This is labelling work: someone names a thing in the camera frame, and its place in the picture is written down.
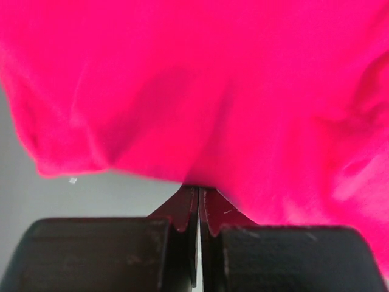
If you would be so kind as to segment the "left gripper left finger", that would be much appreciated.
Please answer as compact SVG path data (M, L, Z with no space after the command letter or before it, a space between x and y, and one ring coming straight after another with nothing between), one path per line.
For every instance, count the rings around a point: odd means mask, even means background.
M146 217L45 218L21 237L2 291L191 291L199 189L182 186Z

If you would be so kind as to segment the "magenta t shirt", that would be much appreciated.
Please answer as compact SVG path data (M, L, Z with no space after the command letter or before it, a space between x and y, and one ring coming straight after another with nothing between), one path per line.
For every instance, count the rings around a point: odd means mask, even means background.
M387 1L2 1L1 83L43 176L214 187L388 273Z

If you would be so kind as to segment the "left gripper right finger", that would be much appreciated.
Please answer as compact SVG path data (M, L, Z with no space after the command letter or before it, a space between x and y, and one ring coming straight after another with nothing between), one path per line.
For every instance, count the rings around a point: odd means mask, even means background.
M262 226L199 191L205 291L387 291L370 247L344 226Z

